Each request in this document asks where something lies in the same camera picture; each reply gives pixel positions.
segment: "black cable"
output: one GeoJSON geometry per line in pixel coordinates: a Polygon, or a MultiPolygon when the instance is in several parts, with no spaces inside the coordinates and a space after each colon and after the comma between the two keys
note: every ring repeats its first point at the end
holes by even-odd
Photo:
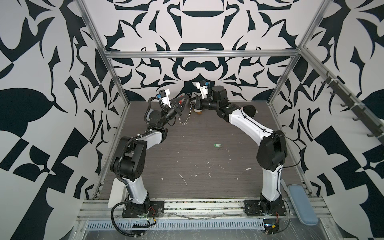
{"type": "MultiPolygon", "coordinates": [[[[111,221],[112,221],[112,225],[113,225],[113,227],[115,227],[115,229],[116,229],[119,233],[123,234],[124,236],[127,236],[127,237],[141,237],[141,236],[144,235],[144,233],[141,233],[140,235],[137,235],[137,234],[127,233],[127,232],[122,231],[121,229],[119,229],[119,227],[117,226],[117,224],[116,224],[116,222],[115,222],[115,219],[114,219],[114,214],[113,214],[113,212],[114,212],[115,208],[116,208],[117,206],[120,206],[120,205],[123,205],[123,204],[128,204],[128,203],[130,203],[131,201],[132,201],[132,200],[124,201],[124,202],[119,202],[118,204],[116,204],[115,206],[113,206],[113,208],[112,208],[112,210],[111,210],[111,221]]],[[[157,223],[157,222],[156,222],[156,219],[153,219],[153,220],[155,221],[154,223],[152,223],[152,224],[148,224],[148,225],[146,225],[146,226],[141,226],[141,228],[149,228],[149,227],[155,225],[155,224],[157,223]]]]}
{"type": "Polygon", "coordinates": [[[173,124],[170,125],[169,122],[168,122],[168,125],[169,125],[169,126],[173,126],[173,125],[175,125],[175,123],[176,123],[176,117],[175,117],[175,121],[173,122],[173,124]]]}
{"type": "Polygon", "coordinates": [[[264,211],[264,212],[249,212],[248,214],[264,214],[266,213],[267,211],[264,211]]]}
{"type": "Polygon", "coordinates": [[[138,139],[138,138],[141,138],[141,137],[143,137],[143,136],[146,136],[146,135],[148,135],[148,134],[150,134],[150,133],[152,133],[152,131],[148,131],[148,132],[146,132],[146,133],[144,133],[144,134],[142,134],[142,135],[139,135],[139,136],[136,136],[136,137],[132,137],[131,139],[129,139],[129,140],[127,141],[127,143],[125,144],[124,148],[122,149],[120,158],[119,158],[119,160],[118,160],[118,164],[117,164],[117,166],[116,166],[116,173],[115,173],[115,175],[116,175],[116,178],[117,178],[120,182],[124,183],[125,186],[128,185],[128,182],[127,182],[126,180],[124,180],[124,179],[121,177],[121,175],[120,175],[120,167],[121,167],[122,159],[124,158],[125,153],[126,153],[128,147],[129,147],[129,145],[130,145],[134,140],[136,140],[136,139],[138,139]]]}
{"type": "MultiPolygon", "coordinates": [[[[294,164],[294,165],[292,165],[292,166],[282,167],[282,168],[280,168],[279,170],[277,170],[277,179],[279,179],[279,176],[280,176],[280,170],[281,170],[281,169],[283,169],[283,168],[289,168],[289,167],[295,167],[295,166],[299,165],[299,163],[301,162],[301,159],[303,158],[303,153],[302,153],[302,150],[301,150],[301,148],[299,147],[299,145],[298,145],[294,140],[292,140],[292,139],[289,138],[289,137],[280,135],[280,134],[276,134],[276,133],[273,133],[273,132],[268,132],[268,131],[266,131],[265,129],[261,128],[259,125],[257,125],[256,123],[254,123],[253,121],[249,120],[249,119],[247,118],[247,116],[245,116],[245,115],[243,114],[242,109],[241,109],[240,111],[241,111],[241,114],[243,115],[243,117],[244,117],[245,119],[247,119],[248,121],[250,121],[251,123],[253,123],[254,125],[256,125],[256,126],[257,126],[258,128],[260,128],[261,130],[263,130],[263,132],[267,132],[267,133],[270,133],[270,134],[274,134],[274,135],[277,135],[277,136],[280,136],[280,137],[285,137],[285,138],[291,140],[291,141],[292,141],[294,144],[296,144],[296,146],[299,148],[299,150],[300,150],[300,160],[299,160],[296,164],[294,164]]],[[[283,198],[283,196],[281,195],[281,193],[280,193],[280,191],[279,191],[279,184],[280,184],[280,183],[278,182],[278,183],[277,183],[277,189],[276,189],[276,190],[277,190],[277,192],[280,194],[281,198],[284,200],[285,204],[286,204],[287,207],[288,207],[288,211],[289,211],[289,220],[288,220],[288,224],[287,224],[287,226],[285,226],[285,228],[284,228],[283,230],[278,231],[278,232],[275,232],[275,233],[280,233],[280,232],[284,231],[285,229],[288,228],[289,224],[291,223],[291,209],[290,209],[288,203],[286,202],[286,200],[283,198]]]]}
{"type": "Polygon", "coordinates": [[[162,101],[160,100],[159,101],[159,105],[161,107],[161,109],[164,111],[164,112],[167,112],[167,108],[162,104],[162,101]]]}
{"type": "Polygon", "coordinates": [[[149,113],[149,110],[151,109],[151,101],[156,99],[157,97],[150,97],[148,99],[148,108],[147,108],[147,111],[145,112],[144,114],[144,122],[146,122],[147,124],[149,123],[149,121],[147,120],[147,115],[149,113]]]}
{"type": "MultiPolygon", "coordinates": [[[[280,168],[278,171],[277,171],[277,179],[279,179],[279,174],[280,174],[280,170],[281,170],[282,168],[280,168]]],[[[291,223],[291,209],[290,209],[290,207],[289,207],[289,205],[288,205],[288,203],[287,203],[287,201],[283,198],[283,196],[281,195],[281,193],[280,193],[280,191],[279,191],[279,186],[277,185],[277,192],[280,194],[280,196],[281,196],[281,198],[284,200],[284,202],[285,202],[285,204],[287,205],[287,207],[288,207],[288,212],[289,212],[289,220],[288,220],[288,224],[285,226],[285,228],[283,229],[283,230],[280,230],[280,231],[277,231],[277,232],[275,232],[275,233],[279,233],[279,232],[282,232],[282,231],[284,231],[285,229],[287,229],[288,228],[288,226],[289,226],[289,224],[291,223]]]]}
{"type": "Polygon", "coordinates": [[[263,132],[267,132],[267,133],[270,133],[270,134],[273,134],[273,135],[277,135],[277,136],[280,136],[280,137],[285,137],[285,138],[291,140],[291,141],[292,141],[294,144],[296,144],[296,146],[299,148],[299,150],[300,150],[300,160],[299,160],[296,164],[294,164],[294,165],[292,165],[292,166],[282,167],[282,168],[296,167],[297,165],[299,165],[299,163],[301,162],[301,159],[303,158],[303,156],[302,156],[301,148],[299,147],[299,145],[298,145],[293,139],[291,139],[291,138],[289,138],[289,137],[287,137],[287,136],[283,136],[283,135],[280,135],[280,134],[276,134],[276,133],[274,133],[274,132],[268,132],[267,130],[265,130],[265,128],[263,129],[263,128],[261,128],[259,125],[257,125],[256,123],[254,123],[253,121],[249,120],[249,119],[247,118],[247,116],[245,116],[245,115],[243,114],[242,109],[241,109],[240,111],[241,111],[241,114],[243,115],[243,117],[244,117],[245,119],[247,119],[248,121],[250,121],[251,123],[253,123],[254,125],[256,125],[256,126],[257,126],[258,128],[260,128],[261,130],[263,130],[263,132]]]}

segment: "vented metal panel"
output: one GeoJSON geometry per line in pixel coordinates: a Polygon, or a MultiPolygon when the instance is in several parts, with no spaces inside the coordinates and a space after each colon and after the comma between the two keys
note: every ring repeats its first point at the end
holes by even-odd
{"type": "MultiPolygon", "coordinates": [[[[145,220],[119,220],[117,226],[122,230],[132,230],[132,224],[146,225],[145,220]]],[[[209,230],[209,229],[254,229],[264,230],[262,219],[188,219],[157,220],[152,230],[209,230]]],[[[111,221],[89,221],[87,230],[114,230],[111,221]]]]}

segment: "aluminum rail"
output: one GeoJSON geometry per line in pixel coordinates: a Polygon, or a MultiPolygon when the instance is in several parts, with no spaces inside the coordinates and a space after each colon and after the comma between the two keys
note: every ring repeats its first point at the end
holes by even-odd
{"type": "MultiPolygon", "coordinates": [[[[299,49],[303,46],[306,46],[307,43],[311,40],[315,30],[320,25],[321,21],[324,18],[324,15],[329,7],[329,5],[333,2],[333,0],[323,0],[313,17],[310,25],[308,26],[303,38],[301,39],[299,45],[297,46],[296,50],[299,51],[299,49]]],[[[276,87],[274,88],[271,96],[268,99],[268,103],[272,104],[273,101],[276,99],[276,97],[279,95],[281,88],[284,86],[285,82],[288,79],[289,74],[296,66],[298,60],[300,58],[300,55],[296,55],[294,58],[291,59],[291,61],[288,63],[287,67],[285,68],[285,71],[283,72],[282,76],[277,82],[276,87]]]]}
{"type": "Polygon", "coordinates": [[[296,50],[105,51],[109,59],[295,56],[296,53],[296,50]]]}
{"type": "Polygon", "coordinates": [[[96,44],[96,47],[100,53],[101,59],[105,65],[105,67],[107,68],[108,72],[111,74],[113,83],[115,84],[124,104],[126,106],[128,106],[129,99],[128,99],[127,95],[125,94],[124,88],[121,85],[121,81],[120,81],[119,77],[117,76],[114,67],[111,64],[111,61],[105,56],[103,43],[101,42],[100,36],[97,33],[96,27],[95,27],[94,22],[92,21],[92,18],[91,18],[91,14],[89,13],[89,11],[87,9],[86,4],[84,3],[84,0],[75,0],[75,2],[76,2],[77,7],[80,11],[80,14],[81,14],[81,17],[84,21],[84,24],[87,26],[89,33],[90,33],[94,43],[96,44]]]}
{"type": "MultiPolygon", "coordinates": [[[[291,217],[297,217],[291,200],[285,198],[291,217]]],[[[244,213],[244,200],[247,199],[153,199],[164,201],[164,216],[161,218],[183,219],[188,217],[205,218],[248,218],[244,213]]],[[[321,197],[310,197],[309,201],[318,217],[332,217],[321,197]]],[[[116,220],[123,220],[122,209],[114,211],[116,220]]],[[[85,200],[81,206],[77,220],[108,220],[111,209],[108,200],[85,200]]],[[[275,216],[259,216],[256,218],[275,218],[275,216]]]]}

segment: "clear plastic sheet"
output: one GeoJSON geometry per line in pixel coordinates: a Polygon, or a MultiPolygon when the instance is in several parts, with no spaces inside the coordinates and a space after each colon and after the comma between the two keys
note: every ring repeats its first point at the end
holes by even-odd
{"type": "MultiPolygon", "coordinates": [[[[280,227],[284,229],[288,219],[280,220],[280,227]]],[[[84,240],[127,240],[134,239],[118,233],[116,230],[86,230],[84,240]]],[[[152,230],[149,229],[142,240],[324,240],[328,239],[321,221],[316,226],[305,226],[297,218],[291,218],[289,227],[281,233],[267,235],[261,230],[252,229],[222,229],[222,230],[152,230]]]]}

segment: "aluminum frame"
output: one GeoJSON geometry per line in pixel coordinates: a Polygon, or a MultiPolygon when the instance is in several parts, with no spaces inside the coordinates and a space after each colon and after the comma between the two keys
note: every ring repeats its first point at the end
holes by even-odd
{"type": "Polygon", "coordinates": [[[92,37],[92,39],[93,39],[93,41],[97,47],[97,50],[99,51],[101,59],[103,60],[103,63],[105,65],[105,67],[107,68],[108,72],[111,74],[113,83],[116,85],[116,88],[117,88],[121,98],[123,99],[124,104],[126,106],[128,106],[129,99],[128,99],[127,95],[125,94],[125,91],[124,91],[124,89],[121,85],[121,82],[120,82],[120,78],[117,76],[113,65],[111,64],[110,60],[107,59],[107,57],[105,56],[104,45],[103,45],[103,43],[100,39],[100,36],[96,30],[96,27],[93,24],[91,15],[90,15],[87,7],[86,7],[86,4],[84,3],[83,0],[75,0],[75,2],[77,5],[77,8],[80,11],[80,14],[81,14],[81,17],[84,21],[84,24],[88,28],[89,33],[90,33],[90,35],[91,35],[91,37],[92,37]]]}
{"type": "MultiPolygon", "coordinates": [[[[244,213],[244,200],[251,199],[152,199],[164,201],[164,216],[158,219],[185,219],[185,218],[249,218],[244,213]]],[[[290,209],[291,217],[297,217],[289,197],[284,197],[285,206],[290,209]]],[[[332,218],[327,205],[322,197],[310,197],[309,201],[319,218],[332,218]]],[[[124,220],[121,216],[122,209],[114,211],[115,220],[124,220]]],[[[108,200],[85,200],[79,211],[77,220],[109,220],[111,209],[108,200]]],[[[256,218],[275,218],[275,216],[262,216],[256,218]]]]}
{"type": "Polygon", "coordinates": [[[296,50],[105,51],[107,58],[295,56],[296,50]]]}
{"type": "Polygon", "coordinates": [[[116,129],[116,133],[115,133],[115,135],[113,136],[113,139],[112,139],[112,144],[110,145],[109,150],[108,150],[108,156],[106,157],[106,159],[104,160],[104,162],[101,165],[101,172],[99,174],[97,182],[95,183],[95,185],[94,185],[94,187],[92,189],[92,196],[91,196],[92,199],[96,199],[97,198],[97,196],[99,194],[100,185],[104,181],[105,175],[107,174],[107,172],[109,170],[108,165],[112,161],[114,150],[116,149],[116,146],[119,143],[119,140],[120,140],[120,137],[121,137],[121,130],[122,130],[123,126],[124,126],[125,120],[127,118],[128,109],[129,109],[130,106],[131,106],[131,104],[128,104],[127,106],[125,106],[124,110],[123,110],[123,112],[121,114],[121,118],[120,118],[120,122],[119,122],[118,128],[116,129]]]}
{"type": "MultiPolygon", "coordinates": [[[[333,0],[323,0],[315,14],[315,16],[313,17],[310,25],[308,26],[303,38],[301,39],[299,45],[297,46],[296,48],[296,51],[299,52],[300,48],[302,48],[303,46],[306,46],[308,44],[308,42],[311,40],[312,36],[313,36],[313,33],[315,32],[315,30],[318,28],[318,26],[320,25],[321,21],[323,20],[324,18],[324,15],[329,7],[329,5],[333,2],[333,0]]],[[[291,59],[291,61],[288,63],[287,67],[285,68],[282,76],[280,77],[280,79],[278,80],[277,82],[277,85],[276,87],[274,88],[271,96],[269,97],[268,99],[268,103],[272,104],[273,101],[276,99],[276,97],[279,95],[280,93],[280,90],[281,88],[283,87],[283,85],[285,84],[285,82],[287,81],[288,79],[288,76],[289,74],[291,73],[291,71],[294,69],[294,67],[296,66],[298,60],[299,60],[300,56],[299,55],[296,55],[294,58],[291,59]]]]}
{"type": "Polygon", "coordinates": [[[321,63],[321,61],[305,47],[299,48],[299,54],[313,67],[313,69],[323,78],[327,79],[330,76],[332,79],[337,79],[329,69],[321,63]]]}
{"type": "Polygon", "coordinates": [[[325,235],[332,240],[344,240],[333,218],[320,218],[325,235]]]}
{"type": "Polygon", "coordinates": [[[281,88],[287,81],[289,74],[292,72],[297,62],[299,61],[299,59],[300,59],[300,55],[298,53],[293,58],[291,58],[287,67],[285,67],[283,74],[279,78],[276,84],[276,87],[273,89],[271,95],[269,96],[269,99],[267,101],[269,104],[272,104],[273,101],[276,99],[276,97],[279,95],[281,88]]]}
{"type": "Polygon", "coordinates": [[[86,232],[88,220],[75,221],[72,231],[68,239],[70,240],[82,240],[86,232]]]}

